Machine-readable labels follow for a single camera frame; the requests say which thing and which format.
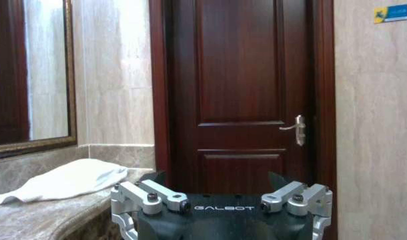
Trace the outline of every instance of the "blue sticker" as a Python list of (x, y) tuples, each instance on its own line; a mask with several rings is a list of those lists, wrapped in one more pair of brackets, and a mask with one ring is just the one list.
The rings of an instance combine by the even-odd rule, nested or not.
[(379, 7), (374, 10), (374, 22), (377, 24), (407, 20), (407, 4)]

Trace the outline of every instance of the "mirror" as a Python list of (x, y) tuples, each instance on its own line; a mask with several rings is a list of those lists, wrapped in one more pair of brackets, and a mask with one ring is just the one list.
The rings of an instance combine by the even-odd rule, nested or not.
[(70, 0), (0, 0), (0, 157), (76, 144)]

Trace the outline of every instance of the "screw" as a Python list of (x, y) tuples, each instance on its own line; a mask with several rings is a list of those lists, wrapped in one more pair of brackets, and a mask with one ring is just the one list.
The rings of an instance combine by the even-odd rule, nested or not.
[(151, 192), (150, 194), (147, 194), (147, 200), (154, 203), (158, 201), (158, 193), (156, 192)]
[(303, 200), (305, 200), (303, 195), (295, 194), (295, 195), (293, 196), (293, 200), (294, 200), (297, 203), (303, 203)]
[(191, 202), (189, 200), (185, 200), (181, 202), (181, 205), (179, 205), (179, 212), (182, 214), (186, 214), (193, 208), (193, 205), (191, 205)]
[(269, 213), (270, 210), (271, 210), (271, 207), (270, 207), (266, 203), (262, 203), (262, 204), (259, 205), (259, 208), (262, 209), (262, 211), (263, 211), (265, 213)]

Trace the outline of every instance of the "door handle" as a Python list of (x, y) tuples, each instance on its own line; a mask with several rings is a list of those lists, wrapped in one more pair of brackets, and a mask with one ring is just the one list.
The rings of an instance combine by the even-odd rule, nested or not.
[(287, 131), (295, 129), (295, 141), (299, 146), (303, 146), (306, 143), (306, 123), (305, 123), (305, 117), (302, 115), (298, 115), (295, 117), (295, 124), (289, 127), (279, 127), (279, 130)]

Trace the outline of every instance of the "door frame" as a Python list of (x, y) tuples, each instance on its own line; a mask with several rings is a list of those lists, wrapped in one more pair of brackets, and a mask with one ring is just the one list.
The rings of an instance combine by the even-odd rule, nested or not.
[[(167, 36), (170, 35), (170, 1), (150, 0), (150, 39), (155, 160), (158, 171), (166, 171), (171, 184), (171, 137)], [(314, 63), (314, 171), (315, 181), (334, 192), (333, 223), (326, 239), (338, 239), (337, 209), (337, 97), (335, 97), (335, 29), (334, 0), (313, 0), (310, 6)]]

